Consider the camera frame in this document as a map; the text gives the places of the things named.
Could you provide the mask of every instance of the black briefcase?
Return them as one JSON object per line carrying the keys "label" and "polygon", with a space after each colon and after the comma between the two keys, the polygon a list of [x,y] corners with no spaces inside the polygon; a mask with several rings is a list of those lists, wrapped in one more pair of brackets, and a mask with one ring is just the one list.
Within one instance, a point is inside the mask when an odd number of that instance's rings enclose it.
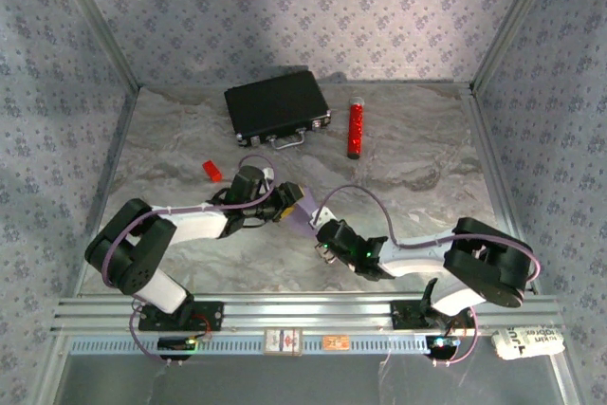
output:
{"label": "black briefcase", "polygon": [[[238,144],[244,147],[269,142],[275,149],[302,144],[305,132],[331,122],[331,110],[311,71],[272,78],[224,93]],[[279,146],[278,138],[297,136]]]}

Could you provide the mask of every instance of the patterned wallpaper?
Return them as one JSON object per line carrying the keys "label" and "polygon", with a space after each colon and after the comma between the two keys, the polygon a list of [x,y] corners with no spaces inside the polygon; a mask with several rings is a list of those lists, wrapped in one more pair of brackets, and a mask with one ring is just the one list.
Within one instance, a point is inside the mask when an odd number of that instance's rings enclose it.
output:
{"label": "patterned wallpaper", "polygon": [[0,0],[0,403],[27,403],[125,92],[73,0]]}
{"label": "patterned wallpaper", "polygon": [[141,85],[469,82],[512,0],[96,0]]}
{"label": "patterned wallpaper", "polygon": [[587,393],[607,403],[607,0],[538,0],[482,103]]}

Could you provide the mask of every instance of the red tube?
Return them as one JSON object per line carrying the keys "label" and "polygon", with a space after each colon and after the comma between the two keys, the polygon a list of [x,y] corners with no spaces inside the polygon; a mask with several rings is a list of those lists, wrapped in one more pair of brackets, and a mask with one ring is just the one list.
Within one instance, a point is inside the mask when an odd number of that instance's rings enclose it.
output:
{"label": "red tube", "polygon": [[362,143],[362,107],[364,100],[354,97],[350,100],[350,128],[348,130],[348,158],[358,160],[360,158],[360,146]]}

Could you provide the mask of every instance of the briefcase handle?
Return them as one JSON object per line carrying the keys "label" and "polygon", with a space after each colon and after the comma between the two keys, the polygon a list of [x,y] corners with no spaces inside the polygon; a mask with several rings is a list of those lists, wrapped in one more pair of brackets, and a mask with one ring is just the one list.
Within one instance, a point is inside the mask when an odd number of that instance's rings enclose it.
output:
{"label": "briefcase handle", "polygon": [[304,144],[304,141],[305,141],[305,129],[304,128],[300,128],[299,130],[297,130],[297,133],[300,136],[300,140],[299,141],[288,142],[287,144],[283,144],[282,146],[277,146],[276,145],[276,137],[274,137],[274,136],[269,137],[267,140],[270,142],[270,144],[272,145],[272,147],[274,149],[276,149],[277,151],[280,151],[282,149],[286,149],[287,147],[299,146],[300,144]]}

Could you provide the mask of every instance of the gray marble floor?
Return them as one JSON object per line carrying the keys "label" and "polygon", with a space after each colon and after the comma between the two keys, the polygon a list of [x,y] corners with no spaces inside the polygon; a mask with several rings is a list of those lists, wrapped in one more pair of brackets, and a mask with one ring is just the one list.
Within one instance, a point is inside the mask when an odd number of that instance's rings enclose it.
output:
{"label": "gray marble floor", "polygon": [[[320,201],[331,189],[357,183],[377,193],[395,222],[397,237],[450,229],[460,216],[494,225],[487,186],[471,143],[466,116],[451,84],[335,84],[322,92],[333,110],[325,131],[303,146],[255,152],[272,159],[279,177],[312,189]],[[250,150],[236,145],[222,88],[142,89],[110,197],[106,223],[133,197],[151,205],[201,203],[236,172]],[[346,157],[348,101],[365,99],[363,154]],[[211,183],[201,164],[212,159],[224,176]],[[329,207],[363,236],[386,234],[370,198],[345,191]],[[161,267],[191,292],[417,291],[427,277],[368,282],[341,264],[326,265],[314,242],[270,224],[232,237],[172,246]],[[81,293],[113,292],[89,267]]]}

